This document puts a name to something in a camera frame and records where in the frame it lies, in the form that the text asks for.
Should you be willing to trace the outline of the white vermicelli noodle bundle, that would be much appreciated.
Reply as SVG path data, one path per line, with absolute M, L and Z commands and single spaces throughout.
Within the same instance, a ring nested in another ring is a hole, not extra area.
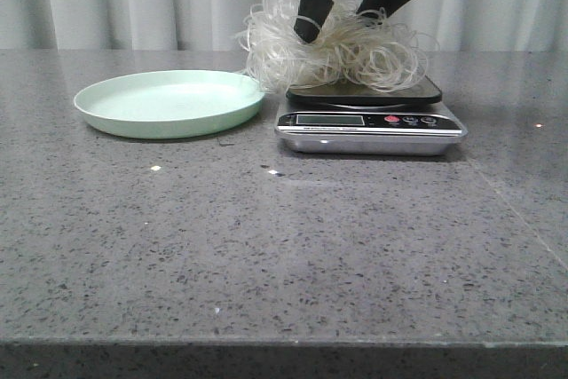
M 243 72 L 264 91 L 356 83 L 393 92 L 426 76 L 428 56 L 416 33 L 389 22 L 384 11 L 357 13 L 351 2 L 341 2 L 319 25 L 298 11 L 299 2 L 262 0 L 252 5 L 244 30 L 236 35 L 248 54 Z

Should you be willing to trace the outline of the silver black kitchen scale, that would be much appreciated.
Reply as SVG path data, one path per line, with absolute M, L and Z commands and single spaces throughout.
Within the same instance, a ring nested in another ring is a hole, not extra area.
M 314 154 L 434 156 L 468 134 L 428 77 L 393 92 L 356 83 L 289 89 L 274 129 L 289 149 Z

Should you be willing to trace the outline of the light green round plate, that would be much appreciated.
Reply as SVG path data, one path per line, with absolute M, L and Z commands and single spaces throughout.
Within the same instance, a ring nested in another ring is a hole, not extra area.
M 94 83 L 75 95 L 92 127 L 139 139 L 190 138 L 231 129 L 259 111 L 264 93 L 241 74 L 165 70 Z

